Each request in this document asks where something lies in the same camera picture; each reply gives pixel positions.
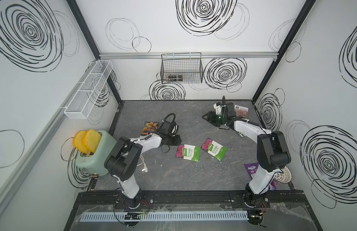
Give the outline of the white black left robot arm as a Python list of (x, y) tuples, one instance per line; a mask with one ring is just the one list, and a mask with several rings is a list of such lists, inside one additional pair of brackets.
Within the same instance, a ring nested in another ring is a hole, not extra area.
[(181, 145), (178, 125), (175, 121), (176, 114), (168, 114), (160, 127), (147, 135), (130, 139), (120, 137), (104, 162), (104, 167), (120, 186), (125, 203), (130, 208), (137, 208), (141, 201), (141, 188), (136, 182), (134, 172), (143, 153), (167, 146)]

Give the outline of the impatiens seed packet green white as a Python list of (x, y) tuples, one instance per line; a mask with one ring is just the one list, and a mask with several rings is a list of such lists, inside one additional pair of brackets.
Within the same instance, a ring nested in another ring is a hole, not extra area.
[(191, 160), (194, 162), (199, 161), (199, 155), (200, 155), (200, 147), (188, 145), (188, 144), (180, 145), (177, 148), (177, 152), (176, 152), (177, 158)]

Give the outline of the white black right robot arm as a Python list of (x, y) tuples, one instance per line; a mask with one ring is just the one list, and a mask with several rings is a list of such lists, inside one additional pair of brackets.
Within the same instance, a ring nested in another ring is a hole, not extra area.
[(275, 174), (281, 173), (291, 162), (284, 134), (281, 131), (265, 129), (243, 116), (237, 116), (235, 105), (226, 102), (225, 97), (221, 102), (214, 104), (214, 109), (202, 118), (219, 129), (240, 132), (257, 144), (258, 168), (252, 180), (246, 185), (244, 193), (245, 204), (248, 207), (255, 207), (265, 199)]

